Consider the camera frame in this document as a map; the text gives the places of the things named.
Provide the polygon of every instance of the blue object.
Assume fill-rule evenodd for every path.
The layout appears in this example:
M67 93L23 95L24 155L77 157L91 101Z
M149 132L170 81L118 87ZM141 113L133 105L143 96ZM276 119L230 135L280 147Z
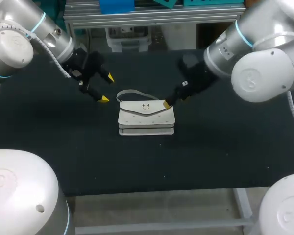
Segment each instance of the blue object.
M177 2L177 0L154 0L154 1L171 9L174 8L174 5Z
M243 39L243 41L244 41L247 45L249 45L251 48L253 48L253 44L250 43L250 41L247 40L247 38L246 38L246 37L242 34L242 32L240 31L240 28L239 28L239 25L238 25L238 23L237 23L237 20L235 21L235 27L236 27L236 30L237 30L238 34L239 34L240 37Z
M244 0L184 0L184 6L243 3Z
M100 0L102 14L135 11L135 0Z

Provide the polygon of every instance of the screw hole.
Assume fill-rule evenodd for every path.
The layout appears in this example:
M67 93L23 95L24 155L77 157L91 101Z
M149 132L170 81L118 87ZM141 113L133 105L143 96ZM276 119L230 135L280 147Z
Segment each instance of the screw hole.
M43 205L37 205L36 206L36 211L38 211L39 213L44 213L45 208L43 207Z

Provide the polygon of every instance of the white container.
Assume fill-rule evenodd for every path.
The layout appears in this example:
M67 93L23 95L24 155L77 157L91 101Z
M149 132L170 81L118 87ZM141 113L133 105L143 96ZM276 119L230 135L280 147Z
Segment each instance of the white container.
M169 50L197 48L197 24L167 24L161 26Z

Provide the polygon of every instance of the storage bin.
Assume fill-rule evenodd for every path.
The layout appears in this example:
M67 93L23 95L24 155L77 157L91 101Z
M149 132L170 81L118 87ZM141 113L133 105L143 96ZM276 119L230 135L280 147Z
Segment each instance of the storage bin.
M244 0L184 0L184 6L243 3Z
M102 14L135 11L134 0L100 0L99 2Z

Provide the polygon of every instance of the metal frame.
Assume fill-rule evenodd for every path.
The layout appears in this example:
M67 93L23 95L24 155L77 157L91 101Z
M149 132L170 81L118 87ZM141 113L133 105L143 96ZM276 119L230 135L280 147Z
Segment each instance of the metal frame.
M136 7L133 12L102 14L99 0L67 0L64 20L68 32L75 38L74 29L233 22L245 12L245 9L243 4L187 7L176 5L174 9L142 5Z
M120 232L138 231L163 231L176 229L202 229L202 228L225 228L243 227L244 235L258 235L258 227L254 226L253 214L245 188L235 188L234 195L239 208L241 218L227 220L206 220L183 223L149 223L149 224L125 224L97 227L76 228L76 235L94 235Z

